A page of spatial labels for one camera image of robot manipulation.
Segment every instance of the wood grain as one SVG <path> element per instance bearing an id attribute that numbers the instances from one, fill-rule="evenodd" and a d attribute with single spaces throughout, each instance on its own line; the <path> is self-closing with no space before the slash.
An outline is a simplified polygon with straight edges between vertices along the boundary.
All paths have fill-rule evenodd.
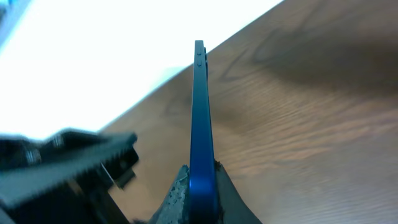
<path id="1" fill-rule="evenodd" d="M 263 223 L 398 220 L 396 21 L 393 0 L 286 0 L 208 54 L 215 157 Z M 191 90 L 188 67 L 104 130 L 139 136 L 128 217 L 189 162 Z"/>

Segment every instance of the blue metallic strip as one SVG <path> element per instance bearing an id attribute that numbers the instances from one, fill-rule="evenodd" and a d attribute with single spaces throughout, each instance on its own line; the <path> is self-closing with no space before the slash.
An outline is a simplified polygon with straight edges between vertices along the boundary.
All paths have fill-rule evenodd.
<path id="1" fill-rule="evenodd" d="M 191 129 L 189 219 L 190 223 L 214 223 L 218 216 L 218 192 L 207 89 L 207 58 L 202 40 L 195 41 Z"/>

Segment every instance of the wooden surface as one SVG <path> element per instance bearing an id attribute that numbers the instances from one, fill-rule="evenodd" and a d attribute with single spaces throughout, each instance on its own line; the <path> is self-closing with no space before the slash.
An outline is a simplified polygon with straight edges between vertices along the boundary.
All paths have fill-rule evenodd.
<path id="1" fill-rule="evenodd" d="M 397 23 L 397 1 L 286 0 L 209 53 L 215 157 L 262 222 L 398 221 Z M 189 162 L 191 87 L 189 67 L 105 129 L 138 133 L 112 192 L 130 218 Z"/>

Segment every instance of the bright white surface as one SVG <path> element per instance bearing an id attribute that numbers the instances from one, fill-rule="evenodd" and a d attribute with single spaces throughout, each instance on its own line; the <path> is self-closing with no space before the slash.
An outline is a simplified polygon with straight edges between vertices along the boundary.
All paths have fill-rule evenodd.
<path id="1" fill-rule="evenodd" d="M 0 52 L 0 132 L 98 131 L 279 2 L 32 0 Z"/>

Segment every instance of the blurred black object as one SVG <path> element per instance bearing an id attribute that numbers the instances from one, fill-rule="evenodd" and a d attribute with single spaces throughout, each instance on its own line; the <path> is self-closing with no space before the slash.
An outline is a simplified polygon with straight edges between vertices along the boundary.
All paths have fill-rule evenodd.
<path id="1" fill-rule="evenodd" d="M 1 137 L 0 223 L 129 223 L 108 190 L 135 176 L 136 140 L 73 129 L 45 142 Z"/>

